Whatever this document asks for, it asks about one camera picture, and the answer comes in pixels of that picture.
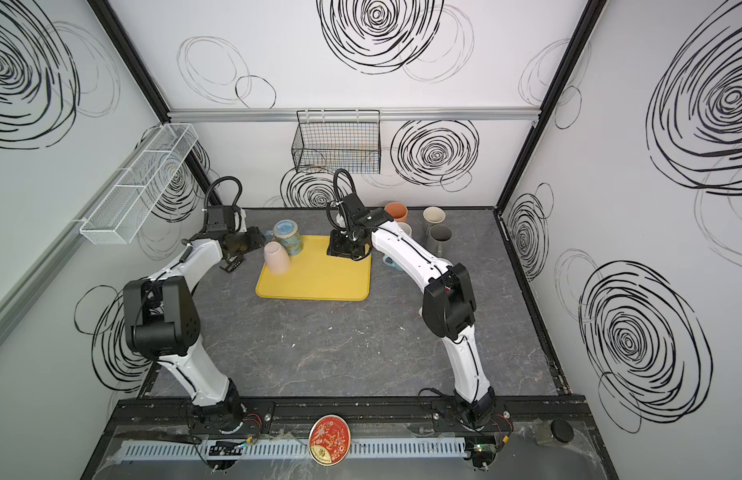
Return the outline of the light blue mug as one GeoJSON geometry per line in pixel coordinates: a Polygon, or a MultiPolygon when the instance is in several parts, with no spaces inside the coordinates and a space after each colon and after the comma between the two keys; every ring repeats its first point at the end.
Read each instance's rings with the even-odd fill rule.
{"type": "Polygon", "coordinates": [[[383,257],[383,262],[388,267],[394,268],[396,270],[402,270],[402,268],[395,262],[395,260],[388,255],[385,255],[383,257]]]}

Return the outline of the large grey-beige mug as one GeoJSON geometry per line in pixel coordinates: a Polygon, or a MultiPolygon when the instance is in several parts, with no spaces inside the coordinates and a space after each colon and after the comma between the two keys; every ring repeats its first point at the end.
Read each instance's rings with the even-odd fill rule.
{"type": "Polygon", "coordinates": [[[427,233],[426,249],[436,257],[444,257],[446,247],[453,238],[453,231],[445,225],[436,224],[427,233]]]}

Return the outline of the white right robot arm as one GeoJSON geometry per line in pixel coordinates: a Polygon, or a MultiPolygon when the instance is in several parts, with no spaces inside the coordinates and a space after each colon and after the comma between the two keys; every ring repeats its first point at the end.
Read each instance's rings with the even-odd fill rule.
{"type": "Polygon", "coordinates": [[[423,321],[442,340],[453,370],[460,422],[471,429],[488,423],[495,391],[477,348],[477,304],[464,265],[433,255],[388,212],[365,207],[355,193],[331,201],[327,216],[333,226],[329,255],[360,261],[376,250],[391,258],[420,288],[423,321]]]}

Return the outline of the white ribbed mug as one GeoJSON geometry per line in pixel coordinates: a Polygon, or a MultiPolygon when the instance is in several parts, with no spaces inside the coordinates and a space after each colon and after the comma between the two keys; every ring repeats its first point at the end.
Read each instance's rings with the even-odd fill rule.
{"type": "Polygon", "coordinates": [[[409,237],[412,236],[413,230],[412,227],[406,223],[406,222],[398,222],[397,225],[399,228],[409,237]]]}

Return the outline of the blue butterfly mug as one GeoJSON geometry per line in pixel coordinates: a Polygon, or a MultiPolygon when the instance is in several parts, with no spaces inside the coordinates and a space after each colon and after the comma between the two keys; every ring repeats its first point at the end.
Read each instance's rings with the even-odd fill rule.
{"type": "Polygon", "coordinates": [[[282,245],[290,257],[299,255],[304,248],[298,224],[291,219],[278,221],[271,230],[265,232],[265,239],[282,245]]]}

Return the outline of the pink mug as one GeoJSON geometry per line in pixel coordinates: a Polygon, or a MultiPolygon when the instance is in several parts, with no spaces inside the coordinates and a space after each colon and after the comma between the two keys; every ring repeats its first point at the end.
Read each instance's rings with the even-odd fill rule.
{"type": "Polygon", "coordinates": [[[291,268],[291,258],[286,248],[277,241],[264,246],[265,265],[272,275],[284,275],[291,268]]]}

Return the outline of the orange mug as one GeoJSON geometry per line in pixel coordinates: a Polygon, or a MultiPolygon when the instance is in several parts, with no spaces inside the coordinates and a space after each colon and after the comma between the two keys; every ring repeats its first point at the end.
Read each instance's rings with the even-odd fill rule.
{"type": "Polygon", "coordinates": [[[384,210],[397,222],[406,222],[408,219],[409,210],[403,203],[390,202],[384,207],[384,210]]]}

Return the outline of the small grey mug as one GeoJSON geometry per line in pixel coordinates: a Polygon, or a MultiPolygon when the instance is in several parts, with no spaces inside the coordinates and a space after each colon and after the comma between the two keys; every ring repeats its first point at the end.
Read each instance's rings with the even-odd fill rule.
{"type": "Polygon", "coordinates": [[[425,208],[422,215],[427,231],[436,225],[442,224],[447,218],[447,213],[442,208],[436,206],[425,208]]]}

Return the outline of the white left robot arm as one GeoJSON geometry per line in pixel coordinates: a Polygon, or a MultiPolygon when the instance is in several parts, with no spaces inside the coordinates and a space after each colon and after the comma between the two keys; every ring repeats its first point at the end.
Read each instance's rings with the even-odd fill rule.
{"type": "Polygon", "coordinates": [[[246,407],[232,379],[203,346],[194,291],[212,268],[230,273],[246,253],[262,247],[264,236],[249,230],[236,206],[210,206],[203,228],[158,272],[128,282],[123,289],[128,348],[163,365],[190,396],[193,413],[223,434],[240,429],[246,407]]]}

